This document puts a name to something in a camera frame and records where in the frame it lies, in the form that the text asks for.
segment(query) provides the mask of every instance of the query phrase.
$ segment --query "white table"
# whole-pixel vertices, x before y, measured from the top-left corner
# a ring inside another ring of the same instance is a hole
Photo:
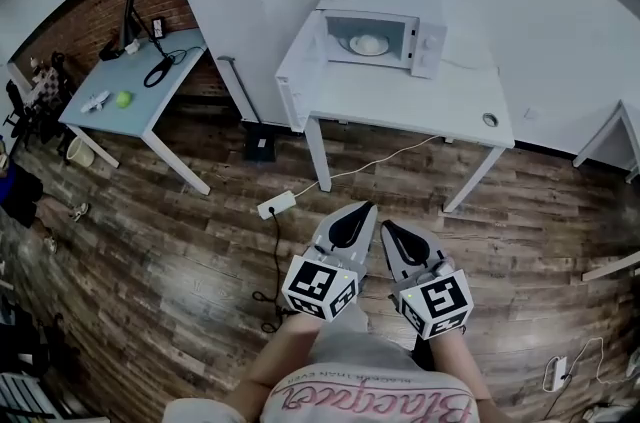
[[[635,157],[635,164],[625,179],[627,183],[631,183],[631,180],[638,175],[638,166],[640,165],[640,110],[629,101],[620,100],[618,102],[611,117],[575,157],[573,166],[580,167],[582,162],[611,135],[616,124],[620,121],[624,124],[624,128],[629,135],[633,156]]]
[[[151,88],[143,85],[144,79],[162,60],[162,56],[153,44],[147,41],[143,41],[140,50],[134,55],[124,54],[118,59],[98,62],[60,116],[60,122],[69,126],[91,149],[116,168],[119,165],[118,161],[82,131],[82,128],[139,137],[186,182],[198,192],[207,195],[209,186],[153,132],[162,111],[207,49],[207,45],[199,30],[171,32],[161,39],[160,43],[167,53],[192,49],[180,64],[171,67],[158,85]],[[104,103],[102,110],[93,110],[86,114],[80,111],[91,96],[97,96],[105,90],[111,92],[111,96]],[[116,96],[120,91],[133,94],[131,104],[124,109],[116,105]]]
[[[451,212],[471,192],[505,148],[514,146],[498,70],[488,49],[472,39],[447,37],[443,58],[474,67],[441,63],[438,78],[402,69],[329,62],[318,86],[305,135],[321,190],[331,190],[320,119],[357,122],[459,139],[491,147],[447,199]],[[498,126],[485,124],[492,114]]]

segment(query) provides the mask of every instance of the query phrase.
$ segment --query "shoe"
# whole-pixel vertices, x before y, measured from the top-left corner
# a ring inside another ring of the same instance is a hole
[[[80,220],[80,217],[82,217],[83,215],[86,215],[88,211],[89,211],[89,203],[82,203],[80,206],[76,206],[73,209],[73,221],[78,222]]]
[[[51,254],[55,254],[58,250],[58,242],[53,236],[44,239],[44,244]]]

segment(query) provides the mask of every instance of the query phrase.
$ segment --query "microwave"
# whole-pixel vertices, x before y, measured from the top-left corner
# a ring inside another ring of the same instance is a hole
[[[402,69],[428,83],[446,35],[439,0],[320,0],[275,76],[291,128],[304,131],[328,62]]]

